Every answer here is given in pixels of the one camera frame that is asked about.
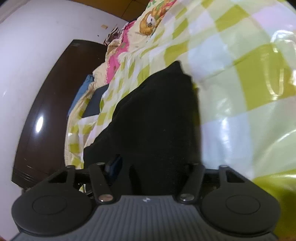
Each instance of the gray ribbed surface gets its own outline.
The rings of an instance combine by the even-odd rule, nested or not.
[[[25,233],[13,241],[274,241],[272,234],[238,238],[222,234],[206,224],[191,205],[171,196],[122,196],[120,201],[97,208],[92,218],[77,230],[58,237],[34,237]]]

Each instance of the pink fabric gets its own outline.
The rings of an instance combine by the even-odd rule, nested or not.
[[[121,53],[127,52],[128,47],[129,47],[129,41],[128,41],[128,31],[129,29],[134,25],[135,21],[129,23],[123,30],[122,34],[122,41],[121,45],[119,45],[116,49],[115,54],[110,56],[109,61],[108,61],[108,68],[107,68],[107,84],[111,82],[113,79],[116,71],[120,67],[120,63],[118,61],[118,56]]]

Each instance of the bed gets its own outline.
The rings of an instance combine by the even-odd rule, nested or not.
[[[109,44],[70,113],[65,164],[83,168],[83,149],[111,122],[117,103],[179,60],[198,90],[202,163],[229,165],[276,197],[276,234],[296,235],[295,26],[295,9],[282,0],[151,0]],[[106,84],[100,114],[82,118]]]

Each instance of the blue cloth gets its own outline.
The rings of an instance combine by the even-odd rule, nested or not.
[[[86,77],[86,79],[85,79],[85,81],[83,82],[83,84],[80,86],[80,88],[79,88],[79,90],[78,90],[78,92],[77,92],[77,94],[76,94],[76,96],[75,96],[75,98],[74,98],[74,100],[73,100],[73,102],[72,102],[72,105],[71,105],[71,107],[70,107],[70,109],[69,109],[69,111],[68,111],[67,118],[69,117],[71,111],[74,109],[76,103],[79,101],[79,99],[81,98],[81,96],[83,96],[84,93],[88,90],[88,88],[89,88],[89,84],[90,84],[91,82],[93,82],[93,81],[94,81],[94,77],[93,77],[93,75],[92,75],[92,74],[89,74],[89,75]]]

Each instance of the black circular joint cover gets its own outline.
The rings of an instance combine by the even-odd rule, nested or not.
[[[80,227],[90,216],[89,197],[66,183],[36,186],[12,206],[12,217],[24,231],[57,236]]]
[[[229,183],[203,198],[201,212],[226,233],[260,235],[275,227],[280,208],[276,199],[255,184]]]

